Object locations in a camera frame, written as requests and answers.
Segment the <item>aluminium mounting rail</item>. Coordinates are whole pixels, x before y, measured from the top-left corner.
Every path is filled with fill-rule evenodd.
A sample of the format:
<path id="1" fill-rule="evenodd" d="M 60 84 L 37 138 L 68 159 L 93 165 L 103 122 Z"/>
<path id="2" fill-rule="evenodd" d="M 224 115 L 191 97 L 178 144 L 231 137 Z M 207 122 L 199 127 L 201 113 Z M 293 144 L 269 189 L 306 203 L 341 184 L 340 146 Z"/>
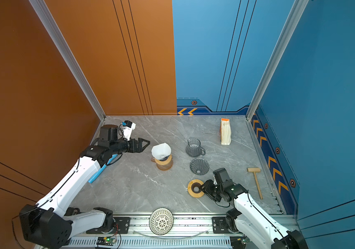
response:
<path id="1" fill-rule="evenodd" d="M 245 233 L 228 227 L 223 214 L 116 215 L 113 227 L 93 228 L 59 240 L 62 249 L 255 249 Z"/>

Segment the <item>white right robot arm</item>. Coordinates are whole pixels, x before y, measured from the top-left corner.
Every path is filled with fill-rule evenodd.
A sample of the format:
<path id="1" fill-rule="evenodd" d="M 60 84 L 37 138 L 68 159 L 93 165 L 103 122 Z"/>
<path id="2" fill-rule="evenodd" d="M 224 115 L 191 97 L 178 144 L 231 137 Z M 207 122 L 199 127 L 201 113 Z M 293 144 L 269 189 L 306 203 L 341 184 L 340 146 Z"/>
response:
<path id="1" fill-rule="evenodd" d="M 232 209 L 226 213 L 226 223 L 230 231 L 244 234 L 259 249 L 308 248 L 300 231 L 290 231 L 272 218 L 246 188 L 233 182 L 225 168 L 213 175 L 214 180 L 207 180 L 198 189 L 216 203 L 229 203 Z"/>

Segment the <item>wooden mallet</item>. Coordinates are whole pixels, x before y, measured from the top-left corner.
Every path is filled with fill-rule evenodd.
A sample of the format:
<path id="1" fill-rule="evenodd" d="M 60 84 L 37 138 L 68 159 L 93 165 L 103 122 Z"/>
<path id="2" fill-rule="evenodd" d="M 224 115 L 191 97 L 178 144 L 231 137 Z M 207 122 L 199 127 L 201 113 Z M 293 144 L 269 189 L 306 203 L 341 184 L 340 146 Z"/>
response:
<path id="1" fill-rule="evenodd" d="M 247 168 L 247 171 L 254 175 L 254 180 L 255 180 L 255 184 L 256 184 L 257 190 L 258 190 L 258 194 L 259 194 L 260 199 L 262 200 L 263 199 L 263 195 L 262 195 L 262 192 L 261 192 L 261 189 L 260 189 L 260 184 L 259 184 L 259 181 L 258 181 L 258 178 L 257 178 L 257 173 L 260 173 L 261 169 L 258 168 L 258 167 L 250 167 L 250 168 Z"/>

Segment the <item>white woven basket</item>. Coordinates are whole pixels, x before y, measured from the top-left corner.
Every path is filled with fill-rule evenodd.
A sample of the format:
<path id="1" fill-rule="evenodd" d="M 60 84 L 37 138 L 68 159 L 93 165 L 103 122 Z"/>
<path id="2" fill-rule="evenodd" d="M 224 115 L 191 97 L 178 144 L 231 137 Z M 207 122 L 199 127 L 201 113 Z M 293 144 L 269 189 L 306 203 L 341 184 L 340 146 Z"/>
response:
<path id="1" fill-rule="evenodd" d="M 163 207 L 154 210 L 149 218 L 150 230 L 159 236 L 167 234 L 172 229 L 173 223 L 172 212 Z"/>

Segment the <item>grey glass mug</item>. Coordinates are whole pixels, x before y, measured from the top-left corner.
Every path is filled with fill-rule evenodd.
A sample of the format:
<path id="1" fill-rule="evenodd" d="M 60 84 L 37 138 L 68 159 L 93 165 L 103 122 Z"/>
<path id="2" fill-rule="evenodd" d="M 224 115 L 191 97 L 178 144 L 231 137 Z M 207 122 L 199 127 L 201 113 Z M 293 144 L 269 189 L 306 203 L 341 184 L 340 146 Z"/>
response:
<path id="1" fill-rule="evenodd" d="M 186 153 L 193 157 L 204 156 L 206 154 L 205 149 L 201 146 L 200 140 L 196 138 L 188 138 L 187 139 L 187 146 L 186 146 Z"/>

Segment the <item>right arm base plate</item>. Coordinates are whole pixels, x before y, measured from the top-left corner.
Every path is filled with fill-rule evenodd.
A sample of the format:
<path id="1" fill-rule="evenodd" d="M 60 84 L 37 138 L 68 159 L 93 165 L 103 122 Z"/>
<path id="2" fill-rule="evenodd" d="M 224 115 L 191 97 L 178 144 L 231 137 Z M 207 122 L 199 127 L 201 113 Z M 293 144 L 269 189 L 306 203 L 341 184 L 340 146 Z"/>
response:
<path id="1" fill-rule="evenodd" d="M 213 233 L 222 234 L 222 233 L 236 233 L 231 219 L 225 216 L 215 216 L 212 217 L 212 226 Z"/>

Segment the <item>aluminium corner post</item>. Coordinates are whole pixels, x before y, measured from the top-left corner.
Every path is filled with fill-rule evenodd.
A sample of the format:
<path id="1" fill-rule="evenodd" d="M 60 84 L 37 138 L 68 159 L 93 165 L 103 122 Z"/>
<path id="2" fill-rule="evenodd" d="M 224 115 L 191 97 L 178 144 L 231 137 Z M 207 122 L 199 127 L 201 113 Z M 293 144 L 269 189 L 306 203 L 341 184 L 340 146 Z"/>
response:
<path id="1" fill-rule="evenodd" d="M 246 114 L 246 120 L 251 121 L 262 100 L 267 87 L 280 63 L 280 60 L 288 46 L 288 43 L 294 34 L 296 27 L 309 3 L 309 0 L 296 0 L 288 14 L 287 20 L 283 26 L 262 78 L 254 93 L 253 99 Z"/>
<path id="2" fill-rule="evenodd" d="M 86 76 L 84 75 L 79 63 L 77 62 L 72 50 L 70 49 L 66 39 L 64 38 L 45 1 L 29 0 L 29 2 L 33 7 L 35 13 L 39 17 L 42 25 L 49 34 L 54 45 L 58 49 L 70 72 L 79 84 L 88 102 L 90 103 L 96 115 L 98 116 L 99 120 L 103 121 L 106 118 L 105 111 L 103 110 L 100 102 L 98 101 L 94 91 L 92 90 Z"/>

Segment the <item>left green circuit board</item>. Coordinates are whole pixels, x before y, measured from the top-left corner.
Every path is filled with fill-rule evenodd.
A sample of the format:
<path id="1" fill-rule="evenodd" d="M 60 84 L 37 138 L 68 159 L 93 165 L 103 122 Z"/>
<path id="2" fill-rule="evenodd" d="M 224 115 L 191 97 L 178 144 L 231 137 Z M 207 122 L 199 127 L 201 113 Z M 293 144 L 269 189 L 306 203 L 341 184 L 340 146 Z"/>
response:
<path id="1" fill-rule="evenodd" d="M 117 239 L 112 237 L 98 237 L 96 245 L 99 246 L 109 246 L 113 247 L 114 244 L 117 242 Z"/>

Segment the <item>aluminium corner post left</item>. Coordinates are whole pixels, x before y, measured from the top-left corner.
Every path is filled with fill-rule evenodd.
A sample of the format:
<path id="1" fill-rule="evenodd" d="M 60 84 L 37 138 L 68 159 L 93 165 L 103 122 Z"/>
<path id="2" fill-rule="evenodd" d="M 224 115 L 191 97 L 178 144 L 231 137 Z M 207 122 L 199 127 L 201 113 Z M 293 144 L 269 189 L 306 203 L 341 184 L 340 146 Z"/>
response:
<path id="1" fill-rule="evenodd" d="M 100 102 L 98 101 L 94 91 L 92 90 L 86 76 L 84 75 L 79 63 L 77 62 L 72 50 L 70 49 L 66 39 L 64 38 L 45 1 L 29 0 L 29 2 L 33 7 L 35 13 L 39 17 L 42 25 L 49 34 L 54 45 L 58 49 L 70 72 L 79 84 L 88 102 L 90 103 L 96 115 L 98 116 L 99 120 L 103 121 L 106 118 L 105 111 L 103 110 Z"/>

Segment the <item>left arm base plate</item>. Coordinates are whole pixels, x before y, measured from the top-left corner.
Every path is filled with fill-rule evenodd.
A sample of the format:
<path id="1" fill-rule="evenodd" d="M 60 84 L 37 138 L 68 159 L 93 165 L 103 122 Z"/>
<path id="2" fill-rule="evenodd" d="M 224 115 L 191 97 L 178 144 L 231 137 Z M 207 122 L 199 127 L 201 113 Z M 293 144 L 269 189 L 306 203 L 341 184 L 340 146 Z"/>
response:
<path id="1" fill-rule="evenodd" d="M 86 231 L 86 234 L 127 234 L 130 227 L 130 217 L 113 217 L 112 228 L 93 228 Z"/>

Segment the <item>aluminium corner post right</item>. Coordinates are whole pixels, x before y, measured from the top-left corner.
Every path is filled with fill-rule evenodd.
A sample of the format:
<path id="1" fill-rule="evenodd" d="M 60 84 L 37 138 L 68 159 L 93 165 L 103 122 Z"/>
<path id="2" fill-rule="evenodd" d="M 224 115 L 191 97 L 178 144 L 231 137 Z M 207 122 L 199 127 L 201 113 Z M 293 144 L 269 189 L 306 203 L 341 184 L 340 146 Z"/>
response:
<path id="1" fill-rule="evenodd" d="M 294 34 L 296 27 L 309 3 L 309 0 L 296 0 L 288 14 L 287 20 L 283 26 L 262 78 L 254 93 L 253 99 L 246 114 L 246 120 L 251 121 L 262 100 L 267 87 L 280 63 L 280 60 L 288 46 L 288 43 Z"/>

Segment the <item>cream coffee filter pack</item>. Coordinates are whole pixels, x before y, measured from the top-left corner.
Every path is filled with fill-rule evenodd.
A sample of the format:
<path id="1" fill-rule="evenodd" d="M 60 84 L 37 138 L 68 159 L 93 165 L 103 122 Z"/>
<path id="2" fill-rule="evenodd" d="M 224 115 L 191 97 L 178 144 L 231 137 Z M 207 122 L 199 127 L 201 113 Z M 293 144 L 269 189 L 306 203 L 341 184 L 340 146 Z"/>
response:
<path id="1" fill-rule="evenodd" d="M 231 125 L 230 120 L 227 118 L 221 119 L 220 137 L 222 145 L 230 145 L 231 143 Z"/>

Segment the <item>grey glass dripper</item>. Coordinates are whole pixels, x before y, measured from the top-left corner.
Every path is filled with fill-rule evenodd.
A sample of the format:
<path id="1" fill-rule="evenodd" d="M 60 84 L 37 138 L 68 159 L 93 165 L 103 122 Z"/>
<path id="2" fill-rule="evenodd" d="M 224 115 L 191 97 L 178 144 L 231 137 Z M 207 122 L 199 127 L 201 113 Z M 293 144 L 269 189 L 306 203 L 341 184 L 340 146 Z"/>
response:
<path id="1" fill-rule="evenodd" d="M 210 169 L 209 163 L 203 158 L 195 158 L 189 164 L 190 170 L 195 175 L 205 175 Z"/>

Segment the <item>wooden dripper ring holder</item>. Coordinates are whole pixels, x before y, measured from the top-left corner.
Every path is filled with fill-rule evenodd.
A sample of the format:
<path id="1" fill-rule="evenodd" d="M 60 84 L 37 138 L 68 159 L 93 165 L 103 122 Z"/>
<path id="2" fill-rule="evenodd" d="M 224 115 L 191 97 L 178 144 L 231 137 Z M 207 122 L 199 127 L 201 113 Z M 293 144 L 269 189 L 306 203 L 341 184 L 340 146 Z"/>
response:
<path id="1" fill-rule="evenodd" d="M 159 166 L 168 166 L 170 164 L 173 164 L 172 155 L 169 155 L 167 158 L 164 158 L 163 160 L 155 159 L 155 163 Z"/>

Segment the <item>green circuit board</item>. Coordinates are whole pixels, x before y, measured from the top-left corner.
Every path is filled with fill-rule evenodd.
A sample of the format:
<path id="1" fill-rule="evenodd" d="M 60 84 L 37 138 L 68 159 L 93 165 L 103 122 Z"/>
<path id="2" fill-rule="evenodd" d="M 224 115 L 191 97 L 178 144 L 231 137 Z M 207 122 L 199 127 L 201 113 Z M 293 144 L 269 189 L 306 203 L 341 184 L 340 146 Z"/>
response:
<path id="1" fill-rule="evenodd" d="M 247 240 L 245 237 L 230 237 L 232 249 L 246 249 Z"/>
<path id="2" fill-rule="evenodd" d="M 112 237 L 98 237 L 96 245 L 99 246 L 109 246 L 113 247 L 114 244 L 117 242 L 117 239 Z"/>

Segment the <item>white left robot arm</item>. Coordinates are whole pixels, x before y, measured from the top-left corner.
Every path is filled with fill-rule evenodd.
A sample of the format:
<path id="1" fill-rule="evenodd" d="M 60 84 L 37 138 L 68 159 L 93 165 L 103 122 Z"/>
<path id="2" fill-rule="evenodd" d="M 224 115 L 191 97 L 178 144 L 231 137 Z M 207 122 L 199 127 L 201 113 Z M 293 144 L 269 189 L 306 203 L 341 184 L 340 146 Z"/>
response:
<path id="1" fill-rule="evenodd" d="M 133 139 L 136 124 L 124 121 L 120 125 L 104 125 L 92 145 L 79 155 L 66 176 L 35 205 L 24 206 L 20 218 L 26 241 L 48 249 L 59 249 L 80 233 L 97 229 L 101 233 L 113 231 L 113 211 L 97 207 L 90 212 L 68 215 L 70 204 L 89 181 L 97 178 L 124 153 L 141 153 L 147 147 L 142 138 Z"/>

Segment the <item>white paper coffee filter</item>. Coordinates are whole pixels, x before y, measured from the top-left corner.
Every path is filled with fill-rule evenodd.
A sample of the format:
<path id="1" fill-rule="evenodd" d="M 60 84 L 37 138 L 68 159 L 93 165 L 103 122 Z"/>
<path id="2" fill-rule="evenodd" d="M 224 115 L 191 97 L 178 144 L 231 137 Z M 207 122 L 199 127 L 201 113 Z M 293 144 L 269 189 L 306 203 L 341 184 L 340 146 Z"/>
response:
<path id="1" fill-rule="evenodd" d="M 154 146 L 151 149 L 152 156 L 159 161 L 165 161 L 171 155 L 171 147 L 167 143 Z"/>

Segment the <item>right green circuit board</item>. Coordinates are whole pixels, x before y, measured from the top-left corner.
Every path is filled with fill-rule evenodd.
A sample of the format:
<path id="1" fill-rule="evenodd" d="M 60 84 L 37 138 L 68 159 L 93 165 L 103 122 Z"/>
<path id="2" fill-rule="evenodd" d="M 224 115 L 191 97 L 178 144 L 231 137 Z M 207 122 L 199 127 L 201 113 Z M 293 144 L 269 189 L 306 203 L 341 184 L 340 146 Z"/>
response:
<path id="1" fill-rule="evenodd" d="M 247 240 L 245 237 L 230 237 L 232 249 L 246 249 Z"/>

